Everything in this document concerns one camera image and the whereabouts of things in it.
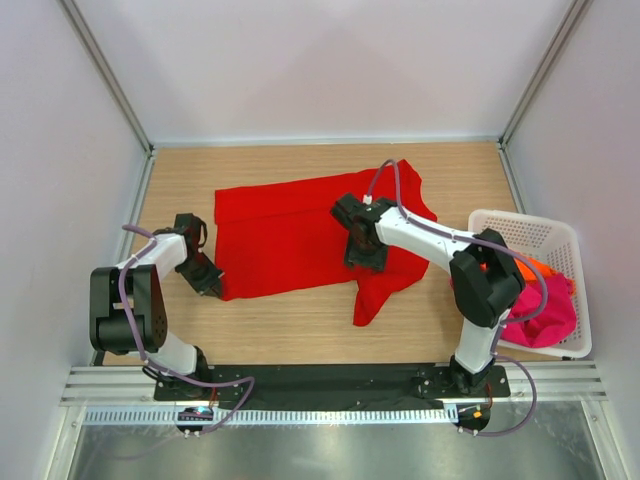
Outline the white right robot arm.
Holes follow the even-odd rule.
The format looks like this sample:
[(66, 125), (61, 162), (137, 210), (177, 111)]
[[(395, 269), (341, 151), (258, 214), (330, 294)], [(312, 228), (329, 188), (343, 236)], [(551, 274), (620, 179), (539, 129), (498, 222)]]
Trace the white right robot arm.
[(347, 267), (383, 272), (395, 247), (449, 275), (455, 305), (463, 316), (460, 340), (449, 361), (450, 382), (464, 396), (482, 390), (495, 363), (499, 324), (525, 287), (502, 236), (491, 229), (479, 234), (450, 229), (384, 197), (365, 203), (348, 193), (330, 213), (348, 232)]

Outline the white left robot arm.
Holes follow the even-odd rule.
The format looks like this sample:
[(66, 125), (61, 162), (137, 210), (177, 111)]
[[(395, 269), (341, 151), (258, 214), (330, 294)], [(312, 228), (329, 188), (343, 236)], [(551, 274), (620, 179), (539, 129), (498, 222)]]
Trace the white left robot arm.
[(192, 213), (180, 213), (173, 226), (154, 232), (123, 228), (147, 244), (115, 266), (92, 271), (91, 345), (100, 353), (138, 356), (143, 373), (156, 382), (158, 400), (203, 400), (214, 391), (211, 370), (202, 349), (170, 332), (161, 281), (176, 272), (196, 294), (223, 296), (223, 271), (204, 252), (207, 225)]

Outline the red t shirt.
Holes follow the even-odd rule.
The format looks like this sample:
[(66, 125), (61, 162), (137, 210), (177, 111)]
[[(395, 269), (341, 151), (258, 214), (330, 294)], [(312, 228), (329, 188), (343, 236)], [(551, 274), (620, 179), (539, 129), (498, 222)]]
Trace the red t shirt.
[(216, 191), (215, 264), (223, 271), (225, 301), (354, 281), (353, 323), (369, 325), (389, 297), (421, 280), (427, 260), (391, 248), (383, 272), (343, 262), (347, 231), (331, 207), (346, 193), (400, 197), (411, 212), (436, 220), (422, 198), (422, 178), (406, 160), (382, 174), (373, 169), (293, 182)]

